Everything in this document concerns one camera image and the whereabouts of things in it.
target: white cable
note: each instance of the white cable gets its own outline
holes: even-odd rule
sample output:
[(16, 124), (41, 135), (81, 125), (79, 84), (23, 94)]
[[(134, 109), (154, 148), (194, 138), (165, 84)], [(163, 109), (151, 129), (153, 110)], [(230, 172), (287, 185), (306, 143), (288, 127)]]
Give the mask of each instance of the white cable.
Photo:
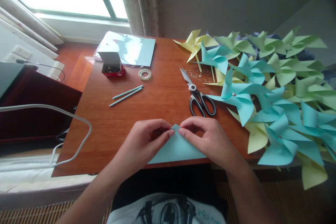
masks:
[(56, 111), (61, 112), (61, 113), (65, 114), (65, 115), (67, 115), (67, 116), (70, 116), (72, 118), (75, 118), (75, 119), (78, 119), (78, 120), (80, 120), (82, 122), (85, 122), (89, 126), (89, 132), (87, 133), (87, 135), (85, 136), (85, 138), (83, 139), (83, 141), (81, 142), (81, 144), (79, 145), (79, 147), (78, 147), (76, 153), (74, 154), (74, 156), (72, 158), (68, 159), (68, 160), (64, 160), (64, 161), (59, 162), (57, 164), (53, 164), (56, 149), (58, 147), (60, 147), (61, 145), (63, 145), (63, 143), (61, 143), (61, 144), (57, 145), (53, 149), (49, 165), (45, 165), (45, 166), (31, 166), (31, 167), (24, 167), (24, 168), (20, 168), (20, 167), (17, 167), (17, 168), (0, 168), (0, 172), (9, 172), (9, 171), (18, 171), (18, 170), (31, 170), (31, 169), (42, 169), (42, 168), (53, 168), (53, 167), (59, 166), (59, 165), (64, 164), (64, 163), (68, 163), (68, 162), (74, 160), (78, 156), (78, 154), (81, 151), (81, 149), (82, 149), (85, 141), (88, 139), (88, 137), (90, 136), (90, 134), (92, 132), (92, 125), (91, 125), (91, 123), (89, 121), (87, 121), (84, 118), (81, 118), (79, 116), (76, 116), (74, 114), (71, 114), (68, 111), (65, 111), (63, 109), (60, 109), (60, 108), (57, 108), (57, 107), (54, 107), (54, 106), (50, 106), (50, 105), (46, 105), (46, 104), (29, 104), (29, 105), (19, 105), (19, 106), (10, 106), (10, 107), (0, 107), (0, 112), (7, 112), (7, 111), (21, 110), (21, 109), (30, 109), (30, 108), (34, 108), (34, 107), (56, 110)]
[(54, 75), (54, 74), (52, 74), (52, 73), (49, 73), (49, 72), (47, 72), (47, 71), (43, 71), (43, 70), (41, 70), (41, 69), (37, 69), (37, 71), (42, 71), (42, 72), (46, 72), (46, 73), (48, 73), (48, 74)]

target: wall outlet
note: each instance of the wall outlet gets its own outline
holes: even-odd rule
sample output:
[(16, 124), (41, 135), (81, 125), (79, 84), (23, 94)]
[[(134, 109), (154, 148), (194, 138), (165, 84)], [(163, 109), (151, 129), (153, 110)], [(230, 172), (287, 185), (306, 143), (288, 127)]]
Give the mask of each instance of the wall outlet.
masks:
[(32, 56), (32, 53), (30, 51), (28, 51), (26, 48), (20, 46), (20, 45), (16, 45), (14, 47), (14, 49), (12, 50), (12, 53), (28, 60), (31, 56)]
[(16, 63), (16, 60), (23, 60), (26, 61), (26, 59), (21, 58), (20, 56), (17, 56), (14, 53), (10, 53), (7, 55), (7, 57), (3, 60), (3, 62), (8, 62), (8, 63)]

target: curtain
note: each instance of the curtain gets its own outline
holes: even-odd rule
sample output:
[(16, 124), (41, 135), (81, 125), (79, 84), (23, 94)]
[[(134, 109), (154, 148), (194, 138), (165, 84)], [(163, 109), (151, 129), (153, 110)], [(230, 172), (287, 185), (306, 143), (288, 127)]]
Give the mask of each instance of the curtain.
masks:
[(159, 0), (123, 0), (133, 35), (161, 37)]
[[(53, 45), (63, 43), (48, 25), (18, 0), (0, 0), (0, 18), (53, 51), (57, 50)], [(4, 21), (1, 22), (2, 26), (8, 27)]]

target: black scissor handle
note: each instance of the black scissor handle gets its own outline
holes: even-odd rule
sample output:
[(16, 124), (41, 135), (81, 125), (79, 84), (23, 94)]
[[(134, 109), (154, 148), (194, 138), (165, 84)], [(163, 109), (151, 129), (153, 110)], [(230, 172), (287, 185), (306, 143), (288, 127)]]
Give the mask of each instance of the black scissor handle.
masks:
[[(201, 95), (200, 98), (201, 98), (201, 101), (202, 101), (202, 105), (203, 105), (203, 107), (204, 107), (206, 113), (207, 113), (209, 116), (214, 116), (214, 115), (216, 114), (216, 107), (215, 107), (214, 102), (210, 99), (209, 96), (207, 96), (207, 95), (205, 95), (205, 94), (202, 94), (201, 92), (200, 92), (200, 95)], [(207, 104), (205, 103), (204, 99), (207, 99), (207, 100), (211, 103), (212, 108), (213, 108), (212, 113), (210, 113), (210, 111), (209, 111), (209, 109), (208, 109), (208, 107), (207, 107)]]
[(192, 94), (191, 98), (190, 98), (190, 103), (189, 103), (189, 108), (190, 108), (190, 112), (193, 116), (196, 116), (194, 111), (193, 111), (193, 102), (196, 103), (196, 106), (198, 107), (198, 110), (201, 112), (202, 116), (205, 117), (205, 113), (203, 111), (203, 108), (201, 106), (201, 103), (197, 100), (197, 98)]

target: roll of tape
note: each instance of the roll of tape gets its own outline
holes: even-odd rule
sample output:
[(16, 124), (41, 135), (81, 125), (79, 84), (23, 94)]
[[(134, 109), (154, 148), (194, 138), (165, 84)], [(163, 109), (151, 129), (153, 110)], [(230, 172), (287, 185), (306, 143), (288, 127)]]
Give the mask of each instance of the roll of tape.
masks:
[(139, 78), (141, 80), (148, 81), (151, 77), (152, 77), (152, 72), (149, 69), (144, 68), (139, 71)]

